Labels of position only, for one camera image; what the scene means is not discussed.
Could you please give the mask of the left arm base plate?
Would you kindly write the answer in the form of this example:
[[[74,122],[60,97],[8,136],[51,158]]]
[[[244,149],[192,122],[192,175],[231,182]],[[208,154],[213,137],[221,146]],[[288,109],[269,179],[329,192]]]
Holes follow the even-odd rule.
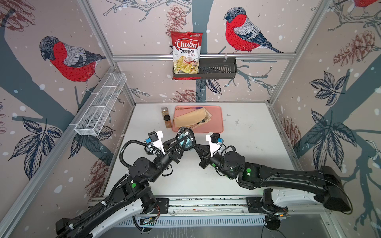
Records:
[[[140,215],[168,214],[169,201],[169,198],[157,198],[156,203],[154,205],[150,203],[147,207],[144,207]]]

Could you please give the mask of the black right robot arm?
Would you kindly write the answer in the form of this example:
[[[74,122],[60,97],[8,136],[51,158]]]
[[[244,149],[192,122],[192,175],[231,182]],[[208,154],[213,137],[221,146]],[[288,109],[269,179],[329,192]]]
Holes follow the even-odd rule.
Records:
[[[322,166],[319,170],[294,171],[250,163],[234,146],[231,151],[211,152],[209,146],[194,146],[200,158],[200,167],[212,166],[220,176],[225,176],[245,189],[280,187],[314,194],[313,199],[332,211],[351,214],[353,206],[333,168]]]

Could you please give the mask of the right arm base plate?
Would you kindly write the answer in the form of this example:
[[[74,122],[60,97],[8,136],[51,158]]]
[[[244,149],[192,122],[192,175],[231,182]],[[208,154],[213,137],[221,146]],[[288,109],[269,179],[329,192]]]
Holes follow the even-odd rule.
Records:
[[[267,215],[274,215],[277,213],[288,213],[287,207],[279,207],[274,204],[271,198],[264,197],[247,197],[247,208],[250,213],[263,213]]]

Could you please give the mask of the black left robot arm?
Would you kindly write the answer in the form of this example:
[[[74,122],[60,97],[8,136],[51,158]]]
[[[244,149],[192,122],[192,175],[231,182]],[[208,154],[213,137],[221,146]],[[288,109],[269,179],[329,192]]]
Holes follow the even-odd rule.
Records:
[[[98,238],[127,218],[153,211],[156,198],[150,183],[155,182],[172,161],[179,163],[188,141],[186,137],[173,138],[163,144],[163,151],[150,140],[130,140],[125,143],[120,151],[120,161],[128,168],[128,172],[116,182],[109,195],[101,202],[75,218],[59,220],[56,223],[57,237]],[[141,157],[133,165],[125,162],[124,151],[133,143],[155,152],[155,160]]]

